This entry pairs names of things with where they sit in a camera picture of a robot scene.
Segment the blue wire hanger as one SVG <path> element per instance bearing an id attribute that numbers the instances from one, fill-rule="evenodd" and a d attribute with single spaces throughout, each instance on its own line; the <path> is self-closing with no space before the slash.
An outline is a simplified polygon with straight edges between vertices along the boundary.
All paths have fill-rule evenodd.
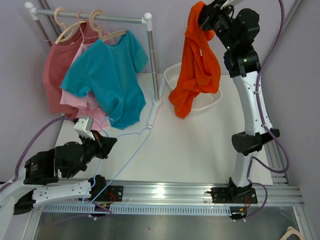
<path id="1" fill-rule="evenodd" d="M 106 135 L 106 137 L 109 137 L 109 134 L 108 132 L 102 127 L 102 122 L 105 121 L 105 120 L 111 120 L 111 121 L 114 121 L 112 118 L 108 117 L 108 116 L 105 116 L 103 118 L 101 118 L 100 122 L 99 122 L 99 129 Z M 118 135 L 116 137 L 116 139 L 119 139 L 123 136 L 130 136 L 130 135 L 142 135 L 142 133 L 144 131 L 148 130 L 148 135 L 146 136 L 146 138 L 144 139 L 144 141 L 140 144 L 140 146 L 137 148 L 137 150 L 134 152 L 134 154 L 130 157 L 130 159 L 125 163 L 125 165 L 115 174 L 115 176 L 98 192 L 98 194 L 96 196 L 93 197 L 92 200 L 89 200 L 89 204 L 93 204 L 94 201 L 103 193 L 104 190 L 107 189 L 107 187 L 118 177 L 118 175 L 120 173 L 122 173 L 122 171 L 127 167 L 127 165 L 133 160 L 133 158 L 137 155 L 137 153 L 139 152 L 139 150 L 142 148 L 142 146 L 145 144 L 145 142 L 148 140 L 149 136 L 151 135 L 152 133 L 152 129 L 151 127 L 147 126 L 145 128 L 143 128 L 140 132 L 131 132 L 131 133 L 122 133 L 120 135 Z M 91 186 L 91 190 L 93 190 L 93 188 L 96 186 L 96 176 L 97 176 L 97 173 L 98 173 L 98 170 L 100 169 L 101 167 L 101 161 L 102 160 L 99 160 L 98 163 L 97 163 L 97 166 L 95 168 L 95 172 L 94 172 L 94 175 L 93 175 L 93 185 Z M 85 196 L 89 193 L 89 188 L 86 190 L 85 192 Z M 82 204 L 84 204 L 85 200 L 87 201 L 88 199 L 85 199 L 85 196 L 82 198 Z"/>

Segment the pink t shirt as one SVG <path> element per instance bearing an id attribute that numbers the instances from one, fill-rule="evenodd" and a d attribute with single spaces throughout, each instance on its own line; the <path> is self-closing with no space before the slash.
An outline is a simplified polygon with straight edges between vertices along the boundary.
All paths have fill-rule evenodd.
<path id="1" fill-rule="evenodd" d="M 71 62 L 71 66 L 80 57 L 93 43 L 85 44 L 85 40 L 97 40 L 98 36 L 89 36 L 86 37 L 83 33 L 82 42 Z M 84 97 L 78 97 L 66 90 L 62 90 L 62 96 L 60 100 L 60 104 L 68 105 L 78 109 L 78 113 L 76 115 L 79 117 L 90 117 L 93 119 L 92 129 L 99 131 L 100 130 L 100 121 L 103 117 L 106 116 L 106 113 L 101 109 L 94 93 L 89 91 L 89 93 Z"/>

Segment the orange t shirt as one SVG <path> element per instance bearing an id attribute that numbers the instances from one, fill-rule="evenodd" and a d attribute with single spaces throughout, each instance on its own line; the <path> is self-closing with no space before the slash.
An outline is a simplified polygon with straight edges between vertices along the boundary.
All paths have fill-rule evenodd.
<path id="1" fill-rule="evenodd" d="M 175 115 L 182 119 L 191 112 L 193 101 L 199 94 L 216 94 L 220 88 L 221 66 L 209 45 L 215 32 L 203 31 L 198 24 L 205 5 L 199 1 L 190 10 L 177 86 L 168 97 Z"/>

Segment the teal t shirt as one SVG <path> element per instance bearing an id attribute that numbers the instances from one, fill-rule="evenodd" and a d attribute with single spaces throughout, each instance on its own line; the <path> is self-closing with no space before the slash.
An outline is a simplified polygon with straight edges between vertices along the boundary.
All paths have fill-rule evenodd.
<path id="1" fill-rule="evenodd" d="M 124 130 L 140 121 L 146 105 L 137 74 L 148 63 L 141 43 L 130 32 L 113 45 L 96 40 L 68 69 L 60 87 L 77 96 L 93 92 L 113 128 Z"/>

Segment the dusty red t shirt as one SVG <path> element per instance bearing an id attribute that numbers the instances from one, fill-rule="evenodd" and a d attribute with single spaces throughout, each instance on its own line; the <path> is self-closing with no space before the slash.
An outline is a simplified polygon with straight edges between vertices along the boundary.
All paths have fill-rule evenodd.
<path id="1" fill-rule="evenodd" d="M 98 35 L 92 30 L 88 21 L 81 24 L 86 37 Z M 78 109 L 69 105 L 60 104 L 62 97 L 61 83 L 71 66 L 72 60 L 80 47 L 83 38 L 78 28 L 75 34 L 63 43 L 53 44 L 49 50 L 44 64 L 43 85 L 47 97 L 49 110 L 53 114 L 64 114 L 67 117 L 75 117 Z M 85 44 L 95 40 L 85 40 Z"/>

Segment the beige hanger with red shirt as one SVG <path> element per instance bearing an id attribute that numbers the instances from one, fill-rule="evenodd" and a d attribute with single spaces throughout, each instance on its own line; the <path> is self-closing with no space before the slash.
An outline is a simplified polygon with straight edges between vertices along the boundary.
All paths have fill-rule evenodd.
<path id="1" fill-rule="evenodd" d="M 64 22 L 61 22 L 58 19 L 58 14 L 60 12 L 64 12 L 64 11 L 65 11 L 65 9 L 63 7 L 58 7 L 54 11 L 53 17 L 54 17 L 55 23 L 58 26 L 63 27 L 63 32 L 57 37 L 57 39 L 54 42 L 55 44 L 64 43 L 67 40 L 69 40 L 74 35 L 74 33 L 76 32 L 77 27 L 79 27 L 79 25 L 81 25 L 81 24 L 86 23 L 85 20 L 81 20 L 80 22 L 76 22 L 76 23 L 73 23 L 70 26 L 67 26 Z"/>

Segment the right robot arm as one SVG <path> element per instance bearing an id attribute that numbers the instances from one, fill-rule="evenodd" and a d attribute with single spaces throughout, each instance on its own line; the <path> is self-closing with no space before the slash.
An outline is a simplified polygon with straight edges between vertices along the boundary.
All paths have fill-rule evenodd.
<path id="1" fill-rule="evenodd" d="M 200 29 L 213 30 L 226 49 L 224 65 L 237 89 L 244 115 L 244 131 L 231 137 L 236 162 L 228 186 L 213 187 L 208 193 L 215 204 L 256 204 L 256 191 L 248 180 L 252 159 L 265 144 L 279 137 L 280 131 L 260 116 L 267 112 L 264 97 L 258 92 L 261 66 L 253 47 L 260 32 L 260 16 L 249 8 L 240 10 L 237 16 L 233 13 L 234 1 L 215 0 L 205 5 L 198 17 Z"/>

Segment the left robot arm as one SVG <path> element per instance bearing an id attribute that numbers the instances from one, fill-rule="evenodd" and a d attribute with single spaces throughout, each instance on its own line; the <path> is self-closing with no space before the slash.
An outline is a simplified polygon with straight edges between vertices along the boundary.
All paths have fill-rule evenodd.
<path id="1" fill-rule="evenodd" d="M 38 152 L 18 171 L 18 177 L 0 186 L 0 204 L 13 199 L 13 214 L 30 212 L 34 207 L 60 200 L 83 199 L 85 203 L 120 201 L 114 186 L 105 177 L 95 175 L 88 180 L 59 185 L 61 179 L 71 179 L 85 172 L 92 159 L 106 160 L 118 141 L 94 131 L 93 138 L 80 138 L 47 151 Z"/>

